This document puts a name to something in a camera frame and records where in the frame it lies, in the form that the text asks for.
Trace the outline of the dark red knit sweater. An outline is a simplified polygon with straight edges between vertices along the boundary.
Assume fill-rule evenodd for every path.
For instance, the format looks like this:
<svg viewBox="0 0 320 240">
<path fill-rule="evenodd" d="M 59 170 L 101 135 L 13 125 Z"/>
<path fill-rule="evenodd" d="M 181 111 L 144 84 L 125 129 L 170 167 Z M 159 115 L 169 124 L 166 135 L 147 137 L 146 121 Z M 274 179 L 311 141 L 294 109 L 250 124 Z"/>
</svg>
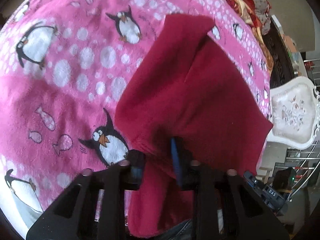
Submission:
<svg viewBox="0 0 320 240">
<path fill-rule="evenodd" d="M 117 128 L 146 155 L 129 205 L 136 237 L 160 235 L 192 216 L 192 194 L 175 180 L 171 138 L 212 168 L 256 171 L 272 127 L 265 58 L 254 38 L 211 38 L 214 27 L 206 16 L 168 15 L 117 104 Z"/>
</svg>

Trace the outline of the metal stair railing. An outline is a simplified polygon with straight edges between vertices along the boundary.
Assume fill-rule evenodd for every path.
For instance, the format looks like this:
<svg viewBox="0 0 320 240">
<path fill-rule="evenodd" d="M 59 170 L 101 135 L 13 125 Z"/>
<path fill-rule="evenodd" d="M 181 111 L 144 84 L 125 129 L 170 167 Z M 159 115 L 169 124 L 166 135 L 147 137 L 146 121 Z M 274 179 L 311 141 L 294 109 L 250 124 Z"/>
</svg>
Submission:
<svg viewBox="0 0 320 240">
<path fill-rule="evenodd" d="M 306 76 L 304 77 L 310 79 L 319 91 L 319 58 L 305 60 L 302 63 L 306 70 Z M 287 146 L 284 161 L 280 164 L 276 163 L 274 168 L 275 171 L 278 171 L 288 167 L 293 168 L 297 172 L 292 193 L 289 197 L 289 200 L 291 200 L 300 189 L 307 185 L 308 180 L 316 173 L 316 169 L 319 168 L 319 132 L 311 146 L 304 150 Z"/>
</svg>

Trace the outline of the blue jeans leg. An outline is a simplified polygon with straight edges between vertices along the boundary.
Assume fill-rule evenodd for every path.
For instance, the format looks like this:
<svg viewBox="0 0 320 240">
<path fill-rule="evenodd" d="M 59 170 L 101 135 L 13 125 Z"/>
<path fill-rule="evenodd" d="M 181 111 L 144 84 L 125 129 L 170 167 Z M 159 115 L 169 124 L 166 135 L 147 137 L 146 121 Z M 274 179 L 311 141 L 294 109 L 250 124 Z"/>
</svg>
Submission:
<svg viewBox="0 0 320 240">
<path fill-rule="evenodd" d="M 150 237 L 149 240 L 191 240 L 192 230 L 193 221 L 189 219 L 158 236 Z"/>
</svg>

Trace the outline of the white ornate chair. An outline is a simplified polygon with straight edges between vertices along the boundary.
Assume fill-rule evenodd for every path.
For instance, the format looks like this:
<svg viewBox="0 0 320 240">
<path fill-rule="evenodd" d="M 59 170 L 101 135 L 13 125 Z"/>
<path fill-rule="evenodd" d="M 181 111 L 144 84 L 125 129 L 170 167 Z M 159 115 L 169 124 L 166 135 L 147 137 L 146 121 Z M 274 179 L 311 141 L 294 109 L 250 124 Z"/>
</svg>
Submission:
<svg viewBox="0 0 320 240">
<path fill-rule="evenodd" d="M 272 88 L 270 107 L 268 142 L 298 150 L 311 146 L 319 132 L 319 91 L 310 79 L 299 76 Z"/>
</svg>

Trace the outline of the dark carved headboard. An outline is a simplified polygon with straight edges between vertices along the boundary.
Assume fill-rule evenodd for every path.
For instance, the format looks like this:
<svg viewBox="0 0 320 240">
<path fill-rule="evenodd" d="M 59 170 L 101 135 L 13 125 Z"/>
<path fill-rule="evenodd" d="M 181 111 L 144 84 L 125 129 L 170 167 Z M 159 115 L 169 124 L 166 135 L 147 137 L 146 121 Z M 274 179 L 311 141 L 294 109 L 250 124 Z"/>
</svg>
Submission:
<svg viewBox="0 0 320 240">
<path fill-rule="evenodd" d="M 289 53 L 274 20 L 271 20 L 270 31 L 263 35 L 263 41 L 274 61 L 270 88 L 277 88 L 294 79 L 295 74 Z"/>
</svg>

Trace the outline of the pink penguin fleece blanket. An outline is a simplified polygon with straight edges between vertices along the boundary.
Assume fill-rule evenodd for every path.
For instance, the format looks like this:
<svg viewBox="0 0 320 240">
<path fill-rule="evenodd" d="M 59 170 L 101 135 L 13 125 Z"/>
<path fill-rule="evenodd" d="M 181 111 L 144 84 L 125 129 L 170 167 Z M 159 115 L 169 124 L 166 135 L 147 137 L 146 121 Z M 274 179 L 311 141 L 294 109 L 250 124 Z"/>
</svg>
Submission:
<svg viewBox="0 0 320 240">
<path fill-rule="evenodd" d="M 172 14 L 212 18 L 209 37 L 244 33 L 263 54 L 226 0 L 26 0 L 4 25 L 1 210 L 20 234 L 81 170 L 135 150 L 116 107 Z"/>
</svg>

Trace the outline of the red and gold quilt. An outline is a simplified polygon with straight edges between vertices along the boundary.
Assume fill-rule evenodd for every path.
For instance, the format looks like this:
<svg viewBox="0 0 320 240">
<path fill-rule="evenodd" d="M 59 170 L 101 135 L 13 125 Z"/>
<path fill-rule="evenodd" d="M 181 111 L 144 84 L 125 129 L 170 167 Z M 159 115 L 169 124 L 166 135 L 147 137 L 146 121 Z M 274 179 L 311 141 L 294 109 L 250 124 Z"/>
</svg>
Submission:
<svg viewBox="0 0 320 240">
<path fill-rule="evenodd" d="M 271 74 L 274 61 L 272 59 L 271 53 L 267 49 L 263 41 L 263 35 L 260 28 L 262 27 L 260 20 L 255 15 L 254 3 L 252 0 L 226 0 L 229 6 L 244 20 L 244 22 L 250 26 L 253 34 L 257 41 L 259 42 L 260 48 L 266 58 L 266 70 Z"/>
</svg>

